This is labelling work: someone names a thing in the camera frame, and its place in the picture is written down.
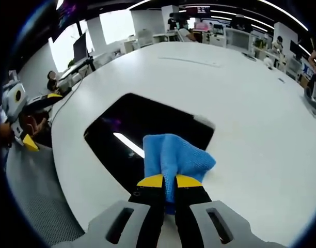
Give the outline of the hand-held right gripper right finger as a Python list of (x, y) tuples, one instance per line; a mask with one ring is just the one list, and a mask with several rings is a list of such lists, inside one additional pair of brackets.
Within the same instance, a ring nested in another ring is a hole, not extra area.
[(175, 208), (182, 247), (283, 247), (254, 235), (246, 219), (222, 201), (212, 201), (193, 177), (176, 176)]

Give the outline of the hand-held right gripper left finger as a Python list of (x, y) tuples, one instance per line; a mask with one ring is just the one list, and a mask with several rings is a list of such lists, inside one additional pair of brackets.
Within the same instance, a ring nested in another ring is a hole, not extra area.
[(85, 234), (55, 247), (157, 247), (164, 220), (161, 174), (141, 180), (129, 200), (120, 200), (90, 221)]

